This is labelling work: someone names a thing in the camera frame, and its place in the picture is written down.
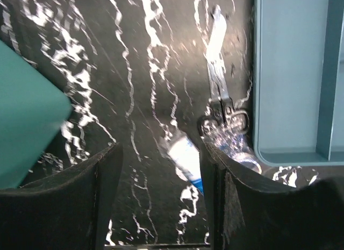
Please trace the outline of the teal plastic medicine box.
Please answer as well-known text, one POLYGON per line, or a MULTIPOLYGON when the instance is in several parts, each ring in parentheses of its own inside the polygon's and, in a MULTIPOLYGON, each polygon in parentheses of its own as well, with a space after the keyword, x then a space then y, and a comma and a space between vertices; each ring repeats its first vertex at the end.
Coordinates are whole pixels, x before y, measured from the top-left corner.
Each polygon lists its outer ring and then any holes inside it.
POLYGON ((16 188, 71 113, 69 98, 1 43, 1 188, 16 188))

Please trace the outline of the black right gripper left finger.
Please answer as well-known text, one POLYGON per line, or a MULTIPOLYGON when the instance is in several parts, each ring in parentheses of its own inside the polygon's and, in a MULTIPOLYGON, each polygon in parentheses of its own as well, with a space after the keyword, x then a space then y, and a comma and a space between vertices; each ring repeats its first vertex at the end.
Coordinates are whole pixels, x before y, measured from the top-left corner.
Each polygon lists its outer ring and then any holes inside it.
POLYGON ((1 190, 1 249, 103 249, 123 147, 18 189, 1 190))

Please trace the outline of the white bottle blue label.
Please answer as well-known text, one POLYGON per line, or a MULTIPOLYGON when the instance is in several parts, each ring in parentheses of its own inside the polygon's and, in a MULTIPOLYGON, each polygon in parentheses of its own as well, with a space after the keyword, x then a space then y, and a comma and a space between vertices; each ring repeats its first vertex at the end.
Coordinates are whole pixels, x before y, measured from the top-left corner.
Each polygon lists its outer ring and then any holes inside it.
POLYGON ((188 135, 183 131, 176 130, 168 137, 161 137, 159 150, 161 155, 172 161, 181 174, 203 195, 199 149, 188 135))

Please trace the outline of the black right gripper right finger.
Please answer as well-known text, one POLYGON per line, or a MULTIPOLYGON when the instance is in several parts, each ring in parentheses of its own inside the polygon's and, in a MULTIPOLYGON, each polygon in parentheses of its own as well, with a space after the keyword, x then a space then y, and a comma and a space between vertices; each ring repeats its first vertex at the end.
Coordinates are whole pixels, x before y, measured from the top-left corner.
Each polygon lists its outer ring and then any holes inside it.
POLYGON ((343 249, 343 178, 296 189, 204 143, 200 150, 212 249, 343 249))

